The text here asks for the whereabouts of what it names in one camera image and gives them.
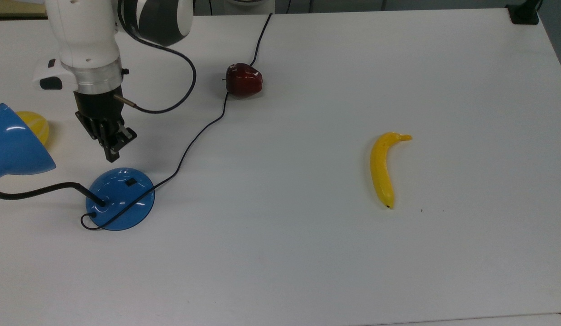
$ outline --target gray floor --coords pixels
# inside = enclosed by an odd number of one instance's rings
[[[208,0],[196,0],[196,14],[210,14]],[[211,0],[212,12],[224,14],[222,2]],[[311,0],[291,0],[290,13],[307,13]],[[313,0],[313,12],[358,12],[380,10],[382,0]],[[286,13],[289,0],[276,0],[276,13]],[[522,0],[387,0],[386,10],[503,8]],[[540,17],[561,64],[561,0],[544,0]]]

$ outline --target black mount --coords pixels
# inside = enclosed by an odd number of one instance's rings
[[[521,5],[506,5],[512,23],[516,25],[537,25],[540,21],[536,11],[538,2],[540,0],[527,0]]]
[[[131,128],[123,126],[123,103],[113,98],[115,94],[122,95],[121,86],[103,94],[89,95],[77,91],[74,93],[79,109],[75,116],[89,136],[99,141],[109,162],[119,159],[119,150],[137,137]]]

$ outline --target blue desk lamp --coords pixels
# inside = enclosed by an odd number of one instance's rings
[[[51,155],[32,130],[7,105],[0,105],[0,177],[11,175],[32,175],[55,168]],[[155,192],[148,176],[131,168],[118,168],[100,175],[89,190],[79,183],[65,182],[45,188],[6,194],[0,192],[0,199],[19,200],[46,194],[63,188],[74,188],[86,196],[84,216],[98,227],[119,231],[137,225],[148,216],[152,209]],[[137,200],[142,194],[146,196]]]

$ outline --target lamp shade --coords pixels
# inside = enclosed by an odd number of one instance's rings
[[[55,168],[51,155],[32,130],[4,103],[0,104],[0,177],[32,175]]]

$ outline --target yellow lemon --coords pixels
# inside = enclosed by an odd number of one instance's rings
[[[49,123],[47,119],[43,118],[40,114],[28,111],[19,111],[17,115],[29,126],[33,134],[37,136],[43,146],[45,146],[49,138]]]

